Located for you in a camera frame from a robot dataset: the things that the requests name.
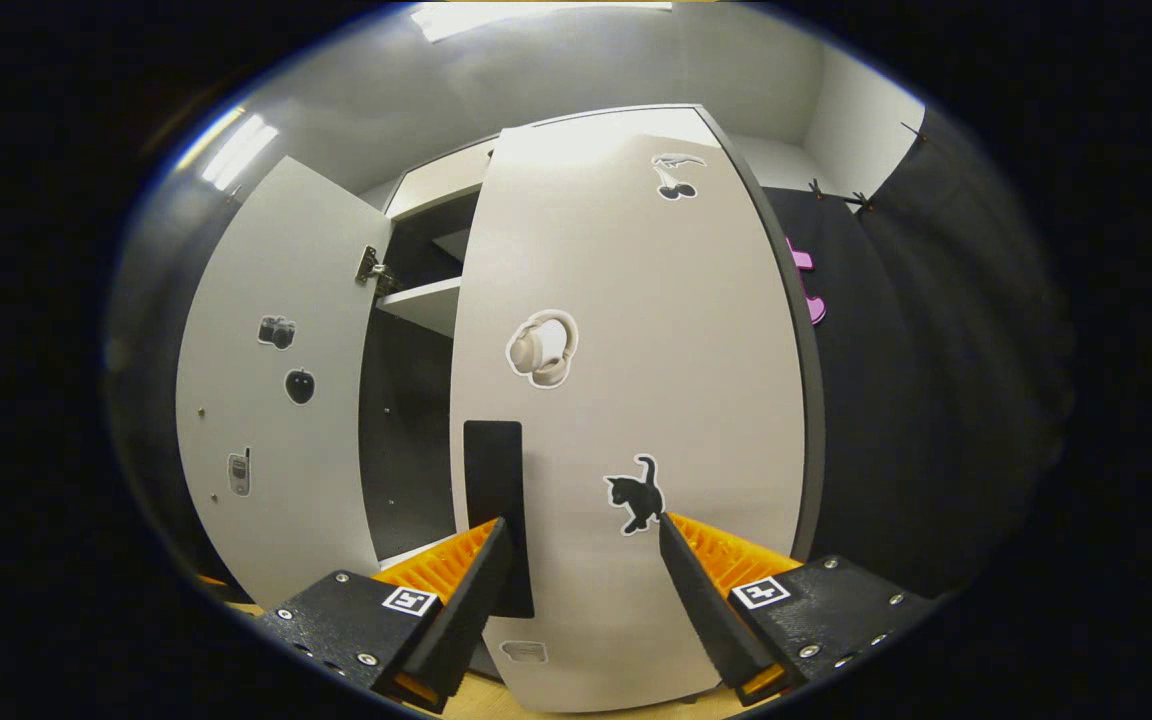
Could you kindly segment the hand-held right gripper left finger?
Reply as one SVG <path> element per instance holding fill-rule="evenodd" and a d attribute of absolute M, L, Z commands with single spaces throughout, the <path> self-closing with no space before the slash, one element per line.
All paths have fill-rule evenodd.
<path fill-rule="evenodd" d="M 485 521 L 372 577 L 329 571 L 256 626 L 365 694 L 439 714 L 456 696 L 515 561 L 511 528 Z"/>

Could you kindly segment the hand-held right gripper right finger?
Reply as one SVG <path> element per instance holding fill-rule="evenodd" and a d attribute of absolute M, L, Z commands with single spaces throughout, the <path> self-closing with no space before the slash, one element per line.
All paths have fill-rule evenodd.
<path fill-rule="evenodd" d="M 835 553 L 801 562 L 676 511 L 658 541 L 710 664 L 744 706 L 836 682 L 937 611 Z"/>

